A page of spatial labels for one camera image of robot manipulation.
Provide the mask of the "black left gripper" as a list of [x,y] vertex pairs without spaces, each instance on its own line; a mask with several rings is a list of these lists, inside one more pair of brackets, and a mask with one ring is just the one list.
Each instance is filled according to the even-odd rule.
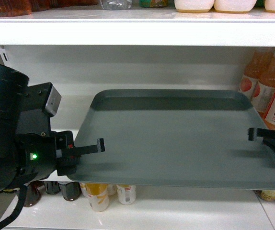
[[51,130],[52,117],[44,112],[44,105],[52,86],[50,82],[29,86],[23,95],[15,134],[19,162],[16,186],[46,179],[53,171],[59,176],[74,174],[78,156],[105,152],[103,138],[95,145],[74,147],[72,132]]

